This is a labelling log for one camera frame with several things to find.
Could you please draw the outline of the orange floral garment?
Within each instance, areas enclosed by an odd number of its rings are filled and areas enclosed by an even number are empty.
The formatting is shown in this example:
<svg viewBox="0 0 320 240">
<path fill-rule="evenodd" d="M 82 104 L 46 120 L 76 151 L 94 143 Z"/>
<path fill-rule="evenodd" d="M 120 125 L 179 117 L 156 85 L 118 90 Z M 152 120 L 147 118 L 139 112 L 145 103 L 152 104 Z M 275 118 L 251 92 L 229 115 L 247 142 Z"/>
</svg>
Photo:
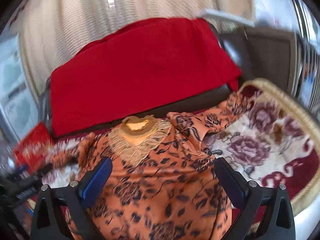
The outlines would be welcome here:
<svg viewBox="0 0 320 240">
<path fill-rule="evenodd" d="M 131 116 L 104 134 L 88 134 L 50 162 L 61 168 L 75 159 L 81 179 L 101 158 L 111 159 L 112 173 L 87 210 L 105 239 L 221 239 L 231 226 L 231 202 L 203 140 L 250 106 L 249 98 L 233 93 L 197 114 Z"/>
</svg>

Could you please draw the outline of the red tin box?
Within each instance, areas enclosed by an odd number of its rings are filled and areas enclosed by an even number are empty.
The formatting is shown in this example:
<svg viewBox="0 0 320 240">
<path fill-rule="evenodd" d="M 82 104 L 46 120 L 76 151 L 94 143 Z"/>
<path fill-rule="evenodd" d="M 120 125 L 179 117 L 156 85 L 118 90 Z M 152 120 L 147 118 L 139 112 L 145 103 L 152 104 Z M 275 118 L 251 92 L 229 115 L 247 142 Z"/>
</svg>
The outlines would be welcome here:
<svg viewBox="0 0 320 240">
<path fill-rule="evenodd" d="M 15 164 L 26 166 L 29 174 L 45 163 L 49 148 L 54 145 L 48 129 L 39 122 L 13 149 Z"/>
</svg>

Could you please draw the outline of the floral plush sofa cover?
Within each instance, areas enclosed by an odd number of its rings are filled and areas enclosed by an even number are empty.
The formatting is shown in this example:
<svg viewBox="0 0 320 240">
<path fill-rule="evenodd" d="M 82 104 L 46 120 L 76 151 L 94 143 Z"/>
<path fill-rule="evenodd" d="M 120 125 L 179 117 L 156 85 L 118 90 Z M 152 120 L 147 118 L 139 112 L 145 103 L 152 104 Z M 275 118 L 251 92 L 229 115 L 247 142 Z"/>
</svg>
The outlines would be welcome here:
<svg viewBox="0 0 320 240">
<path fill-rule="evenodd" d="M 255 79 L 237 92 L 250 108 L 224 131 L 208 133 L 204 144 L 247 180 L 260 186 L 286 185 L 293 213 L 305 210 L 319 193 L 319 127 L 308 112 L 270 81 Z M 84 139 L 58 143 L 47 157 L 70 150 Z M 52 187 L 78 179 L 79 164 L 70 160 L 44 179 Z"/>
</svg>

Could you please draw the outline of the dark brown leather sofa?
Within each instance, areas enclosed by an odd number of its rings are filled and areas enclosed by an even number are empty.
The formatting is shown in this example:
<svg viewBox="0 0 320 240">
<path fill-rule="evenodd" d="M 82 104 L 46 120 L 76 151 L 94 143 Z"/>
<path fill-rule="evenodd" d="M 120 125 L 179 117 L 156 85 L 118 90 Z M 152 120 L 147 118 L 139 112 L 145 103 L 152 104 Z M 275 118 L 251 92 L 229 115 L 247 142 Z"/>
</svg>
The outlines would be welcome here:
<svg viewBox="0 0 320 240">
<path fill-rule="evenodd" d="M 293 53 L 294 36 L 292 33 L 268 27 L 257 27 L 244 28 L 233 33 L 219 34 L 211 24 L 209 26 L 216 36 L 220 47 L 241 70 L 241 75 L 238 77 L 238 87 L 246 80 L 263 77 L 272 81 L 283 90 L 289 89 L 293 70 L 292 64 L 295 59 Z M 168 112 L 196 112 L 223 101 L 232 91 L 235 90 L 230 85 L 223 85 L 196 96 L 134 115 L 142 117 L 151 114 L 156 117 L 163 117 Z M 49 133 L 55 138 L 85 133 L 95 129 L 106 129 L 121 121 L 121 119 L 118 119 L 60 137 L 54 136 L 52 131 L 50 78 L 40 99 L 39 117 Z"/>
</svg>

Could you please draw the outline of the red blanket on sofa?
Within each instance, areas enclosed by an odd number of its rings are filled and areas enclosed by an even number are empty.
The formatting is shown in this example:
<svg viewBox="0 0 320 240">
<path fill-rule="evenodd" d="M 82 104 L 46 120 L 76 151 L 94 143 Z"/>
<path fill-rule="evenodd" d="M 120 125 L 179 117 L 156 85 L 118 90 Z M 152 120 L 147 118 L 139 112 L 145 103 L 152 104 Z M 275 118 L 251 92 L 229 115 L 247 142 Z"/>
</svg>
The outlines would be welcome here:
<svg viewBox="0 0 320 240">
<path fill-rule="evenodd" d="M 149 18 L 84 46 L 50 77 L 53 135 L 230 85 L 241 70 L 200 18 Z"/>
</svg>

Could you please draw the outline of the beige dotted curtain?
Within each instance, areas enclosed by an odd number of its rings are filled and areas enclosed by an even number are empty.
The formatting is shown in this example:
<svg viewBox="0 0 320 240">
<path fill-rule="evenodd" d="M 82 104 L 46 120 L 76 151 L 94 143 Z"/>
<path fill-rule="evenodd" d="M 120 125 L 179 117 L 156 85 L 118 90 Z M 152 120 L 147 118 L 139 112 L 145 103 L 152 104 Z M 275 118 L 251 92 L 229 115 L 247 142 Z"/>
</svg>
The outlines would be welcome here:
<svg viewBox="0 0 320 240">
<path fill-rule="evenodd" d="M 192 18 L 204 9 L 255 19 L 254 0 L 24 0 L 9 29 L 18 34 L 27 84 L 37 98 L 53 70 L 89 42 L 138 20 Z"/>
</svg>

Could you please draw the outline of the wooden baby crib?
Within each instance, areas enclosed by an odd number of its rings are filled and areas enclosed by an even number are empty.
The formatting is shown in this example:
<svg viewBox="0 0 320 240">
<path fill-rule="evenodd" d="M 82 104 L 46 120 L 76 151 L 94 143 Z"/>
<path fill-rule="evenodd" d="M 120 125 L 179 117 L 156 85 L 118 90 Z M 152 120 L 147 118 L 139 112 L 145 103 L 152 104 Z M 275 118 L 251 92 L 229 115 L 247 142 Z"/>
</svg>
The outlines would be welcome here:
<svg viewBox="0 0 320 240">
<path fill-rule="evenodd" d="M 293 94 L 312 113 L 319 111 L 319 23 L 303 0 L 292 0 L 299 31 L 297 81 Z"/>
</svg>

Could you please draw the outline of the white board on crib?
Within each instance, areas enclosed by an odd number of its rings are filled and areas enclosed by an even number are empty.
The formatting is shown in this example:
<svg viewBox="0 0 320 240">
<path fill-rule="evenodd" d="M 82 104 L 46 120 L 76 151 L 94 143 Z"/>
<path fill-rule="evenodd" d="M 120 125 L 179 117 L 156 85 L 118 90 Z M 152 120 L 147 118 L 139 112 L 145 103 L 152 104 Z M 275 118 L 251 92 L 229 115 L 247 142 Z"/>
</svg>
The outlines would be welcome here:
<svg viewBox="0 0 320 240">
<path fill-rule="evenodd" d="M 215 9 L 203 9 L 199 14 L 201 18 L 209 18 L 212 20 L 221 20 L 222 22 L 232 22 L 246 27 L 254 27 L 255 23 L 252 20 L 248 20 L 241 16 L 232 15 L 227 12 L 215 10 Z"/>
</svg>

